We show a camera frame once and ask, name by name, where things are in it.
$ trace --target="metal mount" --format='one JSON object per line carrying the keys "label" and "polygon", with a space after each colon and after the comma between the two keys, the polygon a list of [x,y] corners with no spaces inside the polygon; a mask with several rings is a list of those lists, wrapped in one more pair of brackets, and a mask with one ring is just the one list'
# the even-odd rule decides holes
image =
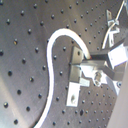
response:
{"label": "metal mount", "polygon": [[127,41],[123,39],[109,49],[90,53],[92,59],[84,60],[83,52],[73,47],[67,106],[77,107],[80,86],[89,87],[90,85],[90,81],[85,78],[91,78],[97,87],[108,84],[118,95],[125,66],[121,70],[115,70],[115,67],[127,62],[127,49]]}
{"label": "metal mount", "polygon": [[[109,10],[107,10],[106,13],[107,13],[108,27],[110,27],[114,22],[116,22],[116,25],[119,25],[119,21],[115,21],[112,19],[112,13]],[[118,27],[116,27],[115,30],[112,29],[109,32],[109,47],[114,46],[114,34],[117,34],[119,32],[120,32],[120,29]]]}
{"label": "metal mount", "polygon": [[66,104],[70,107],[77,107],[78,105],[80,86],[90,86],[90,81],[82,77],[82,70],[79,66],[83,59],[83,52],[80,49],[73,47],[71,71],[69,78],[69,89]]}

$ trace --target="white cable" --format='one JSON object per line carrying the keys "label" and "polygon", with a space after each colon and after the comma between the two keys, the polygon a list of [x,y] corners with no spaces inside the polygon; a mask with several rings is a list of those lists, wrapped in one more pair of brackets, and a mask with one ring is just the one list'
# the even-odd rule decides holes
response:
{"label": "white cable", "polygon": [[103,45],[102,45],[102,49],[105,49],[105,46],[106,46],[106,43],[107,43],[107,38],[108,38],[109,32],[110,32],[111,29],[115,26],[116,21],[119,19],[119,16],[120,16],[120,13],[121,13],[121,11],[122,11],[123,6],[124,6],[124,0],[123,0],[123,2],[122,2],[122,4],[121,4],[121,7],[120,7],[118,13],[117,13],[115,22],[108,28],[108,31],[106,32],[106,35],[105,35],[105,37],[104,37],[104,41],[103,41]]}
{"label": "white cable", "polygon": [[83,40],[72,30],[63,28],[63,29],[59,29],[59,30],[55,31],[52,34],[52,36],[50,37],[48,46],[47,46],[47,65],[48,65],[48,72],[49,72],[49,93],[48,93],[47,102],[46,102],[44,112],[42,113],[40,120],[34,126],[34,128],[40,128],[42,126],[43,122],[45,121],[45,119],[47,117],[47,114],[50,110],[50,106],[52,103],[53,92],[54,92],[54,71],[53,71],[53,63],[52,63],[52,47],[55,43],[55,40],[60,36],[71,37],[80,46],[86,59],[91,58],[89,51],[88,51],[85,43],[83,42]]}
{"label": "white cable", "polygon": [[122,11],[122,9],[123,9],[123,6],[124,6],[124,0],[123,0],[123,2],[122,2],[122,4],[121,4],[121,7],[120,7],[120,9],[119,9],[119,11],[118,11],[118,14],[117,14],[117,16],[116,16],[116,21],[119,19],[119,16],[120,16],[120,13],[121,13],[121,11]]}

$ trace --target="gray metal surface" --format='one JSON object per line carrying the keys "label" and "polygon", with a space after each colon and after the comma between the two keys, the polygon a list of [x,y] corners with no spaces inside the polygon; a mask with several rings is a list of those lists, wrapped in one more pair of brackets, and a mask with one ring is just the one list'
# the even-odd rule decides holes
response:
{"label": "gray metal surface", "polygon": [[[100,50],[107,30],[106,9],[113,16],[120,0],[0,0],[0,127],[33,127],[48,94],[46,47],[51,34],[67,27],[78,33],[90,52]],[[127,32],[125,8],[121,33]],[[107,85],[81,87],[77,108],[66,107],[72,39],[60,37],[53,47],[54,96],[42,128],[103,128],[116,96]]]}

